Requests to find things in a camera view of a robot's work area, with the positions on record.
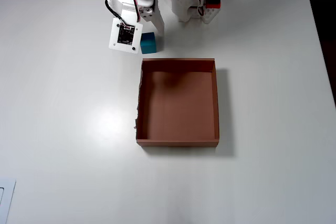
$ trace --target black cable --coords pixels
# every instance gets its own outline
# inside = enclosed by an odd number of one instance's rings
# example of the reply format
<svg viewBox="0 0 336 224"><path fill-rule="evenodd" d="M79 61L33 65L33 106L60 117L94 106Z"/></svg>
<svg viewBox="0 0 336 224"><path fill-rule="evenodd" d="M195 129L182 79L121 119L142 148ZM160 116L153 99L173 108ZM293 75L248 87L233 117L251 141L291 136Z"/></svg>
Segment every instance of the black cable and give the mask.
<svg viewBox="0 0 336 224"><path fill-rule="evenodd" d="M107 9L108 9L108 10L109 10L115 17L117 17L118 19L120 19L121 22L124 23L124 25L129 26L129 25L127 25L127 23L122 19L122 17L121 17L117 12L115 12L115 11L109 6L109 2L108 2L107 0L105 0L105 5L106 5Z"/></svg>

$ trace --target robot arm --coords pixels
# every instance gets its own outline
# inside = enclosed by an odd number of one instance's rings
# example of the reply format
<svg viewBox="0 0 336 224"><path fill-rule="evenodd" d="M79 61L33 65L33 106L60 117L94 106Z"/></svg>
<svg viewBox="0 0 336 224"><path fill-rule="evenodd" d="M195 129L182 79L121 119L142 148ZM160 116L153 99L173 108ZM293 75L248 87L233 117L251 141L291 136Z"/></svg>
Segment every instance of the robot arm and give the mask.
<svg viewBox="0 0 336 224"><path fill-rule="evenodd" d="M208 24L219 9L212 11L211 15L205 9L202 14L199 8L203 9L204 2L205 0L172 0L172 11L183 22L190 18L201 18ZM151 21L159 34L164 34L158 0L106 0L106 6L115 16L109 45L111 49L138 52L142 32L142 24L139 22L141 18L146 22Z"/></svg>

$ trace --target circuit board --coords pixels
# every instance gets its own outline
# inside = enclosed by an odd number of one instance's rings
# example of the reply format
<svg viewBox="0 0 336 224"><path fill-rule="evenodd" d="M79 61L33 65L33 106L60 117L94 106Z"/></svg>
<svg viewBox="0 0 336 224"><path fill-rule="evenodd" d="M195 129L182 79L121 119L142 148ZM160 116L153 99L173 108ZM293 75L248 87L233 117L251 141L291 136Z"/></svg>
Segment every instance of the circuit board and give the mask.
<svg viewBox="0 0 336 224"><path fill-rule="evenodd" d="M120 24L118 43L132 45L134 30L134 26L125 26L124 24Z"/></svg>

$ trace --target cardboard box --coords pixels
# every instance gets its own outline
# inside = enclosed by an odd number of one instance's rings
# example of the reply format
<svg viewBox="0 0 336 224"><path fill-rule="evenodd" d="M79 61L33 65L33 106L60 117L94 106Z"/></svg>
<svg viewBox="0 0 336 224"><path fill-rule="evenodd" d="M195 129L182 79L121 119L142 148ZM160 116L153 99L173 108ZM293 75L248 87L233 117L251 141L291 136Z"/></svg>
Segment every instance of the cardboard box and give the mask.
<svg viewBox="0 0 336 224"><path fill-rule="evenodd" d="M214 59L143 59L136 127L141 146L216 147Z"/></svg>

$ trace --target white object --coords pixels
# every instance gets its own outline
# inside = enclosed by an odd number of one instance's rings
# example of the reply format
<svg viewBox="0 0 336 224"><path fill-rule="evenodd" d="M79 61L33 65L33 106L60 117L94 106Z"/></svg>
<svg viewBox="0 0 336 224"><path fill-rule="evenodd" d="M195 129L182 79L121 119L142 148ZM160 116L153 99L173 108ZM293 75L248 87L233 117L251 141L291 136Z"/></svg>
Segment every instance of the white object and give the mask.
<svg viewBox="0 0 336 224"><path fill-rule="evenodd" d="M209 24L220 11L219 8L204 8L204 15L201 19L205 24Z"/></svg>
<svg viewBox="0 0 336 224"><path fill-rule="evenodd" d="M128 23L130 25L127 30L132 29L134 32L131 44L125 44L118 41L120 29L123 29L123 25L118 18L113 19L112 29L111 29L111 36L110 36L110 43L109 48L125 51L125 52L132 52L137 54L140 48L140 40L141 40L141 31L142 31L142 24L134 22Z"/></svg>
<svg viewBox="0 0 336 224"><path fill-rule="evenodd" d="M7 224L334 223L336 109L309 0L222 0L209 25L159 0L164 50L146 57L215 58L216 149L136 144L142 57L107 47L103 2L0 0Z"/></svg>
<svg viewBox="0 0 336 224"><path fill-rule="evenodd" d="M0 224L6 224L15 188L15 179L0 178Z"/></svg>
<svg viewBox="0 0 336 224"><path fill-rule="evenodd" d="M198 0L172 0L172 12L179 17L181 21L187 22L193 14L190 7L198 5Z"/></svg>
<svg viewBox="0 0 336 224"><path fill-rule="evenodd" d="M108 0L109 6L117 12L128 25L135 26L134 38L131 45L118 43L120 21L117 18L113 19L112 31L110 36L110 49L116 49L126 52L138 53L140 48L142 24L137 22L135 6L133 0ZM146 21L151 21L157 28L159 34L164 33L164 22L158 6L158 0L138 0L139 11L141 17Z"/></svg>

